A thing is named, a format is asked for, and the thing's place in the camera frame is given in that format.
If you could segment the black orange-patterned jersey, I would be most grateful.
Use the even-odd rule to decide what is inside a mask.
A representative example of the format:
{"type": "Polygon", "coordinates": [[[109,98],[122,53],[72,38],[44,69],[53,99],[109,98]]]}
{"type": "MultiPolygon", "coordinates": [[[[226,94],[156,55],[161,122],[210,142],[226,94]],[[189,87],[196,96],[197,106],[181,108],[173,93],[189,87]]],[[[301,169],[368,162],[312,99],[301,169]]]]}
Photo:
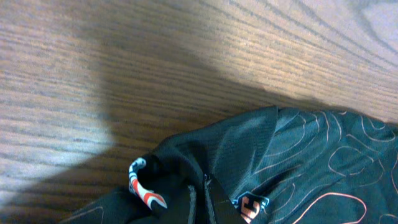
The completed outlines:
{"type": "Polygon", "coordinates": [[[264,108],[178,134],[67,223],[396,223],[397,128],[264,108]]]}

